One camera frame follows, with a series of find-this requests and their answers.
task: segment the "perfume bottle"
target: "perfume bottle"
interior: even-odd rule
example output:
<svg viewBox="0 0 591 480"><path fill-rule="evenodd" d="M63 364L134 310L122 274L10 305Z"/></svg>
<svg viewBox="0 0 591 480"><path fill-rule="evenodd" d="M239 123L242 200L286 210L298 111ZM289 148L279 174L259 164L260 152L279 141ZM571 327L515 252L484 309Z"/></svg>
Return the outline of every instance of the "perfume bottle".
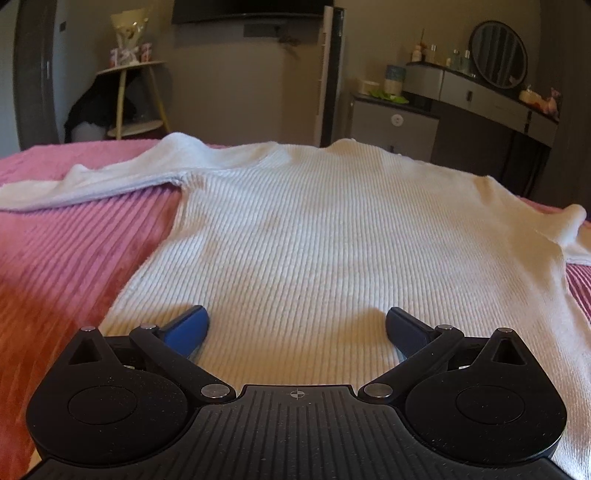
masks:
<svg viewBox="0 0 591 480"><path fill-rule="evenodd" d="M452 70L459 71L462 68L462 57L460 56L460 51L455 49L452 55L452 62L450 64L450 68Z"/></svg>
<svg viewBox="0 0 591 480"><path fill-rule="evenodd" d="M411 61L422 61L423 60L423 48L419 44L414 47L413 56Z"/></svg>
<svg viewBox="0 0 591 480"><path fill-rule="evenodd" d="M431 45L431 50L427 50L425 54L425 61L427 63L435 63L437 57L437 45Z"/></svg>
<svg viewBox="0 0 591 480"><path fill-rule="evenodd" d="M470 60L470 50L466 50L466 52L464 53L464 56L462 57L460 71L464 75L470 75L472 73L472 62Z"/></svg>

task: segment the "sweater sleeve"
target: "sweater sleeve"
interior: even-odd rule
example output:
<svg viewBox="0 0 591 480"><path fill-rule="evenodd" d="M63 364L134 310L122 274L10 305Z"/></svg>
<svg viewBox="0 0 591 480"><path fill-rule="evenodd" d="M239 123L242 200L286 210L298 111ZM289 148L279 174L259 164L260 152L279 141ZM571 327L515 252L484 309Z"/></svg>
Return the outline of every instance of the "sweater sleeve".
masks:
<svg viewBox="0 0 591 480"><path fill-rule="evenodd" d="M570 205L560 213L541 213L537 230L558 244L566 263L591 266L591 227L585 222L587 212L580 205Z"/></svg>
<svg viewBox="0 0 591 480"><path fill-rule="evenodd" d="M0 187L0 210L30 212L122 195L172 183L183 184L187 172L246 167L265 158L276 144L216 150L188 135L174 133L133 160L90 170L74 165L59 181L25 180Z"/></svg>

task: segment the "white sweater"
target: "white sweater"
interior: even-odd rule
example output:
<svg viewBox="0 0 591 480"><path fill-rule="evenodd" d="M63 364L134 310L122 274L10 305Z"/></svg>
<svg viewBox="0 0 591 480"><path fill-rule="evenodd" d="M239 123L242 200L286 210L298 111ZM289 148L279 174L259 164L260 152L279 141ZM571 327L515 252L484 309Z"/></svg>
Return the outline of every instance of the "white sweater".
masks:
<svg viewBox="0 0 591 480"><path fill-rule="evenodd" d="M397 363L384 329L392 306L469 336L513 327L569 412L554 461L591 478L591 329L565 278L566 259L591 262L581 207L544 215L491 178L349 140L325 150L211 150L173 134L123 164L6 185L0 208L167 182L183 189L172 233L124 288L103 333L163 324L202 304L212 323L199 365L240 390L358 388Z"/></svg>

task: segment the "round shelf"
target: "round shelf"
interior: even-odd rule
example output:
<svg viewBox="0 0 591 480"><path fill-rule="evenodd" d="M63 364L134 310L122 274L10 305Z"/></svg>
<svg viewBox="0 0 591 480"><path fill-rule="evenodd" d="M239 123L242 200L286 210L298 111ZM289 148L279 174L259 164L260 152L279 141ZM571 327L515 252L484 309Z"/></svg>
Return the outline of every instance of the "round shelf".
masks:
<svg viewBox="0 0 591 480"><path fill-rule="evenodd" d="M151 120L149 122L142 122L138 124L128 124L121 128L121 137L131 137L132 135L144 134L151 132L163 126L162 120ZM107 135L111 138L117 137L117 128L111 128L107 132Z"/></svg>
<svg viewBox="0 0 591 480"><path fill-rule="evenodd" d="M106 73L113 73L113 72L120 72L121 70L132 70L132 69L141 69L143 67L150 67L152 65L162 65L166 63L164 60L152 60L152 61L143 61L139 63L134 63L130 65L121 65L119 67L113 67L111 69L101 70L97 72L97 75L104 75Z"/></svg>

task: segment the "pink ribbed bedspread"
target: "pink ribbed bedspread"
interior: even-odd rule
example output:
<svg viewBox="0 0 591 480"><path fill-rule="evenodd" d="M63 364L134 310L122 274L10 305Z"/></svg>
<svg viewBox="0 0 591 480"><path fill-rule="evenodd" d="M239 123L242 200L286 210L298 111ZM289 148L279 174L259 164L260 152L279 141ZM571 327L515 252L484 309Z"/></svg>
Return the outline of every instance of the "pink ribbed bedspread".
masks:
<svg viewBox="0 0 591 480"><path fill-rule="evenodd" d="M0 160L0 185L57 180L130 160L156 141L35 147ZM153 187L27 214L0 212L0 479L27 469L33 444L25 409L75 331L97 326L137 268L166 238L180 192ZM591 268L569 265L573 295L591 318Z"/></svg>

